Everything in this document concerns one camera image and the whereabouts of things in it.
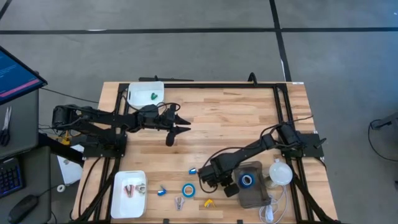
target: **keyboard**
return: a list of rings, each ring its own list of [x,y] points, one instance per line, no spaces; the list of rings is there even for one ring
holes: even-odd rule
[[[0,198],[24,188],[17,158],[0,163]]]

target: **green object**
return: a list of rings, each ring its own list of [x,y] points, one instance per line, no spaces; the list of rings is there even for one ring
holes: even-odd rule
[[[157,95],[156,95],[155,93],[152,93],[151,96],[150,96],[150,99],[151,99],[151,100],[154,100],[154,99],[156,99],[156,98],[157,98]]]

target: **yellow object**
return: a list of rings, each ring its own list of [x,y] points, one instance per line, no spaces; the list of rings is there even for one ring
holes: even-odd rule
[[[66,146],[70,146],[70,138],[69,138],[69,131],[65,133],[65,137],[62,138],[61,143]]]
[[[205,207],[208,208],[210,206],[210,204],[212,204],[213,207],[216,207],[216,205],[214,204],[214,201],[212,199],[208,199],[205,202]]]

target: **white paper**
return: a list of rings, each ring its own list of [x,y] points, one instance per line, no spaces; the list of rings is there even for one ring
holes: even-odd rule
[[[71,148],[79,152],[83,152],[84,150],[84,147],[79,144],[76,146],[71,146]],[[80,180],[83,168],[81,168],[79,164],[71,162],[64,157],[57,157],[61,168],[63,182],[65,184],[73,184],[74,182]]]

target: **blue tape roll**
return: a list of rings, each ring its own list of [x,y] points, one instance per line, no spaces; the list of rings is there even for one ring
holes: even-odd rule
[[[187,194],[185,191],[187,189],[187,187],[191,187],[192,188],[192,193]],[[193,197],[195,195],[195,186],[193,186],[193,184],[191,183],[187,183],[182,187],[182,195],[184,195],[184,197]]]
[[[241,178],[239,178],[239,183],[243,188],[249,188],[254,184],[254,176],[252,174],[243,174]]]

